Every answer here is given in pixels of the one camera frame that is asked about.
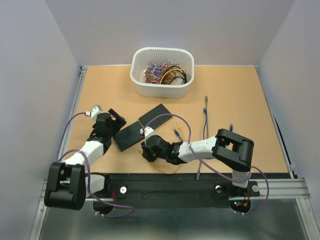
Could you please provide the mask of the black network switch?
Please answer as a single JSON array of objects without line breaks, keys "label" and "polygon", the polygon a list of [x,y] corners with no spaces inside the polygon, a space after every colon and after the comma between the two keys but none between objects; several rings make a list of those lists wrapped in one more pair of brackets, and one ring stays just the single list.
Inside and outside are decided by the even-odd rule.
[{"label": "black network switch", "polygon": [[154,107],[153,109],[151,109],[150,111],[148,111],[147,113],[139,117],[138,121],[144,127],[147,123],[149,123],[155,117],[159,115],[163,115],[156,118],[154,121],[152,121],[150,124],[147,125],[148,127],[155,130],[172,118],[172,116],[169,114],[170,114],[169,110],[162,103],[160,103],[159,105],[157,105],[156,107]]},{"label": "black network switch", "polygon": [[140,122],[136,121],[113,136],[113,139],[121,152],[144,139],[144,136],[140,134],[142,127]]}]

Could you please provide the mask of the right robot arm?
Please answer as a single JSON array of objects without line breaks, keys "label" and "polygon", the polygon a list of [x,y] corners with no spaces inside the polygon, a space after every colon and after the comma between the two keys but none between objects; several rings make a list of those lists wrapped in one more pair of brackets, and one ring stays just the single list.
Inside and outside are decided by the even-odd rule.
[{"label": "right robot arm", "polygon": [[248,190],[254,142],[242,135],[219,129],[216,136],[194,141],[169,143],[155,134],[151,127],[140,130],[144,137],[142,156],[148,162],[163,159],[173,165],[187,164],[196,159],[217,159],[232,169],[231,192],[242,195]]}]

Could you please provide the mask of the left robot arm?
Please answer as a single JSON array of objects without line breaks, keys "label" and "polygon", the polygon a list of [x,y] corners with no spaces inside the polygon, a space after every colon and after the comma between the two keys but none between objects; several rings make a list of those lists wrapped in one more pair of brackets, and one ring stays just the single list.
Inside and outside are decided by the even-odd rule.
[{"label": "left robot arm", "polygon": [[95,121],[93,130],[81,149],[65,159],[59,156],[48,171],[44,204],[51,208],[80,210],[92,193],[100,197],[113,194],[110,178],[103,173],[91,174],[90,165],[102,157],[112,144],[112,137],[126,124],[112,108],[104,112],[99,105],[84,115]]}]

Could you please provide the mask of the white plastic tub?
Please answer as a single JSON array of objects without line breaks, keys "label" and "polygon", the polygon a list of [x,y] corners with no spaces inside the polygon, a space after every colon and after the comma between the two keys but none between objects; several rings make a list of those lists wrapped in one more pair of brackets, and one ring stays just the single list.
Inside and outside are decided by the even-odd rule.
[{"label": "white plastic tub", "polygon": [[133,55],[130,78],[142,96],[182,98],[194,77],[194,57],[187,50],[144,47]]}]

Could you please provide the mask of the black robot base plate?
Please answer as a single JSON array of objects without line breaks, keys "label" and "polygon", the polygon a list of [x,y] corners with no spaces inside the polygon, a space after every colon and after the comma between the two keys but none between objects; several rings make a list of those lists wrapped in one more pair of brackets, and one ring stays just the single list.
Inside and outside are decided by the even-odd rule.
[{"label": "black robot base plate", "polygon": [[256,181],[240,188],[214,173],[199,179],[194,173],[111,173],[103,179],[103,189],[94,191],[97,197],[135,209],[232,208],[247,213],[251,199],[260,196],[253,188]]}]

